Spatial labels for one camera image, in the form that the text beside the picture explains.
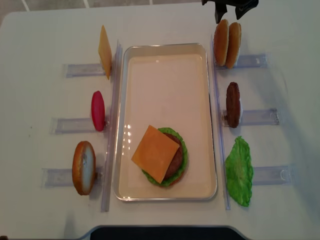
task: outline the plastic lettuce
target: plastic lettuce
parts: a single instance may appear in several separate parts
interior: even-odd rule
[[[241,206],[248,207],[252,196],[254,169],[251,165],[250,147],[238,136],[225,160],[226,187],[229,195]]]
[[[171,177],[169,177],[166,180],[163,180],[161,183],[158,183],[152,176],[150,176],[146,171],[142,172],[145,174],[145,176],[147,177],[147,179],[149,180],[149,182],[151,182],[152,184],[161,186],[161,187],[169,187],[171,183],[173,183],[174,181],[176,181],[181,175],[182,173],[185,171],[186,167],[187,167],[187,163],[188,163],[188,151],[186,148],[186,144],[183,140],[183,138],[179,135],[179,133],[177,133],[176,131],[174,131],[172,128],[170,127],[162,127],[162,128],[158,128],[158,130],[162,133],[167,133],[167,134],[171,134],[175,137],[177,137],[181,144],[182,144],[182,163],[181,166],[179,167],[179,169],[175,172],[174,175],[172,175]]]

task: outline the orange cheese slice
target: orange cheese slice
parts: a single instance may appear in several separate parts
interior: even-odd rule
[[[178,148],[178,143],[149,125],[131,160],[161,183]]]
[[[112,53],[111,48],[107,36],[107,32],[105,26],[102,25],[100,32],[100,42],[98,52],[100,55],[100,59],[105,70],[105,75],[109,79],[111,72],[111,64],[112,64]]]

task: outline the white table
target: white table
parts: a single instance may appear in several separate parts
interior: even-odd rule
[[[272,52],[286,78],[293,115],[306,139],[318,147],[320,88],[319,1],[260,1],[238,22],[242,46]],[[233,8],[224,16],[234,22]],[[92,143],[98,163],[106,157],[103,133],[50,135],[52,117],[88,118],[92,93],[111,104],[105,77],[65,79],[62,64],[98,63],[101,25],[111,49],[130,46],[204,45],[211,72],[214,5],[208,3],[11,13],[0,28],[0,233],[17,239],[81,238],[97,226],[230,226],[250,239],[318,239],[292,186],[254,186],[249,208],[231,201],[225,210],[219,152],[218,191],[207,202],[123,203],[112,194],[101,213],[101,193],[79,196],[72,187],[41,188],[42,168],[71,168],[81,140]],[[217,129],[214,129],[218,149]]]

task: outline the tomato slice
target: tomato slice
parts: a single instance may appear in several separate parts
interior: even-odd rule
[[[105,102],[100,91],[92,96],[91,116],[95,130],[101,132],[105,128]]]

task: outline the metal tray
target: metal tray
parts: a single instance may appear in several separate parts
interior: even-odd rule
[[[134,46],[123,58],[113,190],[122,201],[207,200],[217,190],[207,54],[197,43]],[[148,125],[184,139],[188,166],[169,188],[132,161]]]

